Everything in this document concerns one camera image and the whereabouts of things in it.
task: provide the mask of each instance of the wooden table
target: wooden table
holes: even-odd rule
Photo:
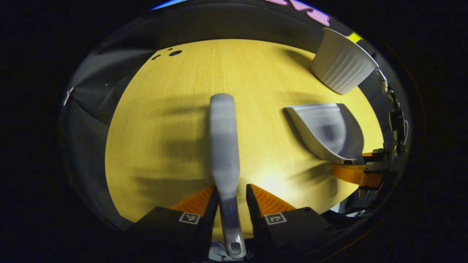
[[[284,106],[344,103],[364,134],[364,152],[380,148],[382,133],[359,88],[340,95],[311,73],[314,54],[276,43],[224,39],[157,51],[125,90],[106,145],[107,184],[119,213],[136,222],[155,206],[170,207],[212,184],[209,102],[234,96],[241,177],[239,213],[253,237],[245,200],[253,183],[296,208],[323,213],[358,187],[330,175],[331,163],[301,141]],[[182,50],[182,53],[169,56]],[[213,239],[222,240],[219,210]]]

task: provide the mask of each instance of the blue light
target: blue light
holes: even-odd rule
[[[165,2],[164,4],[153,7],[151,10],[155,10],[155,9],[159,9],[159,8],[163,8],[163,7],[168,7],[168,6],[171,6],[171,5],[180,3],[180,2],[184,2],[184,1],[186,1],[186,0],[171,0],[169,2]]]

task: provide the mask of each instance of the paper cup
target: paper cup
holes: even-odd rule
[[[330,89],[346,94],[379,65],[346,36],[328,28],[323,31],[325,35],[310,68]]]

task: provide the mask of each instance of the dustpan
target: dustpan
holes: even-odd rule
[[[359,123],[341,103],[285,107],[299,135],[317,157],[332,162],[364,164],[364,136]]]

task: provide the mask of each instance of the ribbed white cup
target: ribbed white cup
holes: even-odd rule
[[[379,65],[346,36],[328,28],[323,31],[325,35],[310,68],[330,89],[346,94]]]

